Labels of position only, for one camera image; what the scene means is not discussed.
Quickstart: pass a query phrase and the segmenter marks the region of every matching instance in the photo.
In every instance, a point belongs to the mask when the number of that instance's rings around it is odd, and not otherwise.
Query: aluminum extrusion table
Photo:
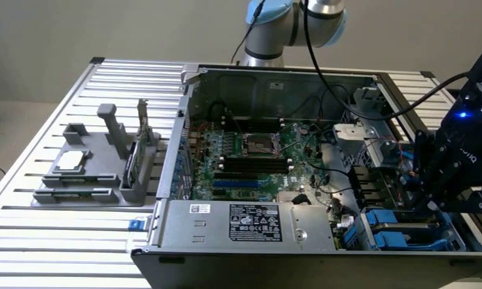
[[[129,220],[151,215],[155,198],[148,197],[137,208],[35,210],[32,191],[64,144],[65,125],[81,122],[88,131],[104,132],[97,106],[115,103],[117,122],[136,132],[136,104],[143,98],[148,100],[149,126],[163,137],[148,186],[153,195],[183,95],[183,65],[105,59],[87,67],[0,182],[0,287],[149,288],[125,249],[127,244],[147,239],[145,232],[131,233],[127,228]],[[387,73],[410,102],[438,84],[419,72]],[[429,129],[439,127],[451,103],[443,90],[415,109]]]

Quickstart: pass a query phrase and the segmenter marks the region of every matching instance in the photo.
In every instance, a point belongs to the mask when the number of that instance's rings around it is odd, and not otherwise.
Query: warning label
[[[279,206],[231,205],[228,218],[232,241],[282,242]]]

